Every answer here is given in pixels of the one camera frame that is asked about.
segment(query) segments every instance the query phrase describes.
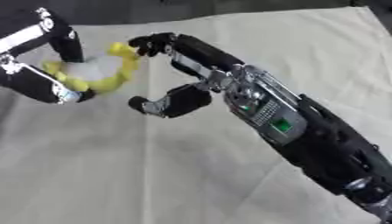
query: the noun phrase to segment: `white cloth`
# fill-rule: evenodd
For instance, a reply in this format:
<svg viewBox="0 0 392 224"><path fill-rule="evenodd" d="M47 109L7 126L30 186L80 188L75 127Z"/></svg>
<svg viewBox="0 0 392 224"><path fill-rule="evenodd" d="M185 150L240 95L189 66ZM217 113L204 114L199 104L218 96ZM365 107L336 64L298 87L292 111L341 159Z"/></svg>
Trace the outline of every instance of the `white cloth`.
<svg viewBox="0 0 392 224"><path fill-rule="evenodd" d="M87 55L151 32L194 35L264 68L351 123L392 159L392 39L368 8L77 27ZM38 63L41 48L25 58ZM377 219L285 162L213 105L178 119L127 107L194 81L162 56L134 80L77 105L2 93L2 224L369 224Z"/></svg>

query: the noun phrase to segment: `yellow plastic toy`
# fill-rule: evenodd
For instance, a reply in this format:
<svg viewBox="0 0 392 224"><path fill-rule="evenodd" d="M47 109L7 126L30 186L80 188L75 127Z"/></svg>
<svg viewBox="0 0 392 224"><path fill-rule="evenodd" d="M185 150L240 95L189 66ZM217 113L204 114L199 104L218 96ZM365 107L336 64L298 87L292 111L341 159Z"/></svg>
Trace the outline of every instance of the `yellow plastic toy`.
<svg viewBox="0 0 392 224"><path fill-rule="evenodd" d="M113 76L105 77L100 80L83 80L73 77L64 72L65 62L62 61L45 61L43 63L44 70L50 75L56 77L66 87L80 92L86 92L89 89L96 94L103 94L118 89L124 82L129 81L132 72L137 69L139 56L134 48L127 44L115 42L107 52L108 55L122 58L122 65L117 69Z"/></svg>

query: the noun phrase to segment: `green light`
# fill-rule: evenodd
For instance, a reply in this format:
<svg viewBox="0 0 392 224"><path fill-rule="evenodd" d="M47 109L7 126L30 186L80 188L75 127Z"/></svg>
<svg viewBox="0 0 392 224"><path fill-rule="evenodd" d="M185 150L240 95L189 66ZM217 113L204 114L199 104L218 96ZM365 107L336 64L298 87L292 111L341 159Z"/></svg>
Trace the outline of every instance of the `green light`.
<svg viewBox="0 0 392 224"><path fill-rule="evenodd" d="M243 110L249 110L249 109L250 109L250 107L248 107L248 106L241 106L241 108L242 108Z"/></svg>
<svg viewBox="0 0 392 224"><path fill-rule="evenodd" d="M275 127L277 130L280 130L282 132L286 132L289 129L291 129L291 124L287 122L285 119L279 119L275 122L272 123L272 126Z"/></svg>

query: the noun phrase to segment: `robotic forearm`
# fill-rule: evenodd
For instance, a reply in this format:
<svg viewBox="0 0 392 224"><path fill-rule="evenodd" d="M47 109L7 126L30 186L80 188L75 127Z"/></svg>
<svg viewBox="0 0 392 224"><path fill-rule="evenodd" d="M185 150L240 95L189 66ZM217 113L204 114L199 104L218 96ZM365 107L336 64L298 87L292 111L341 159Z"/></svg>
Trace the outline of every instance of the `robotic forearm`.
<svg viewBox="0 0 392 224"><path fill-rule="evenodd" d="M210 92L222 92L231 112L306 176L383 223L392 222L392 166L376 145L334 113L304 94L293 94L268 72L197 38L160 33L129 44L141 55L166 53L175 68L199 79L159 101L134 97L129 101L133 109L177 117L207 106Z"/></svg>

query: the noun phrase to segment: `robotic hand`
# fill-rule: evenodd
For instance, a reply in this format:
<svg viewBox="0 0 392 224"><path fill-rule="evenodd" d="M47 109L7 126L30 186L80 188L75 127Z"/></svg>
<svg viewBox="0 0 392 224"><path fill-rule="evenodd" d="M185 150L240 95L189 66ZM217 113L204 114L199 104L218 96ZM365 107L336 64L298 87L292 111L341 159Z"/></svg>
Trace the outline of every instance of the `robotic hand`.
<svg viewBox="0 0 392 224"><path fill-rule="evenodd" d="M25 63L17 56L49 43L65 62L83 62L76 31L44 8L2 17L0 20L0 86L47 103L81 102L94 96L65 87L50 74Z"/></svg>
<svg viewBox="0 0 392 224"><path fill-rule="evenodd" d="M345 195L382 223L392 223L391 164L377 145L327 108L194 37L160 33L129 44L142 56L168 54L175 68L199 79L158 101L136 96L129 100L133 109L178 117L208 105L211 91L223 92L231 112L307 177L335 195Z"/></svg>

